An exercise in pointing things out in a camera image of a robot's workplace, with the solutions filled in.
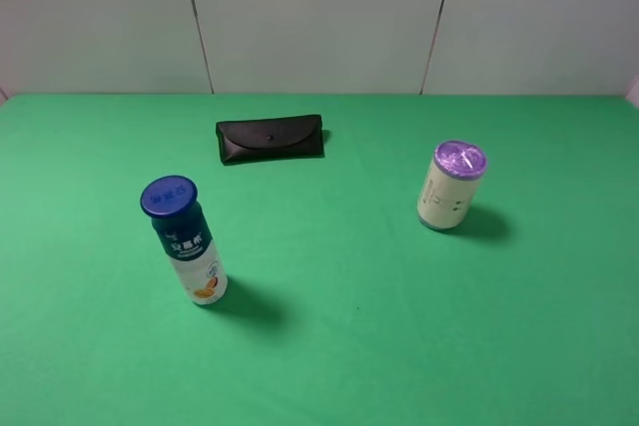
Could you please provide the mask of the blue cap yogurt bottle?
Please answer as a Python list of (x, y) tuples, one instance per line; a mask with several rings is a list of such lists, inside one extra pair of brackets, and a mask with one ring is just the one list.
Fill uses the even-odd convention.
[(196, 184), (178, 175), (158, 178), (142, 191), (140, 206), (189, 300), (200, 306), (220, 300), (228, 278)]

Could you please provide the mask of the green table cloth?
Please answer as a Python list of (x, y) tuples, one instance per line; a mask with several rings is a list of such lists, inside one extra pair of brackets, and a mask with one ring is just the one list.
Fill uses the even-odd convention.
[[(321, 115), (224, 165), (216, 123)], [(463, 221), (416, 206), (480, 147)], [(140, 206), (192, 180), (189, 300)], [(634, 425), (638, 111), (613, 97), (16, 96), (1, 109), (5, 425)]]

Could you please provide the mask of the purple garbage bag roll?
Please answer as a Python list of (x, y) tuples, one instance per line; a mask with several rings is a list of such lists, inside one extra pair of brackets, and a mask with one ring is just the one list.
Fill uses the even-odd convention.
[(420, 220), (435, 230), (458, 226), (470, 208), (487, 167), (485, 152), (474, 144), (461, 140), (439, 144), (417, 201)]

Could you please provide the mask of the black leather glasses case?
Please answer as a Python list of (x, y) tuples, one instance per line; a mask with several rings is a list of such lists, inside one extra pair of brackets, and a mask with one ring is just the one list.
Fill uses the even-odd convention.
[(322, 118), (317, 114), (217, 122), (216, 135), (224, 165), (324, 156)]

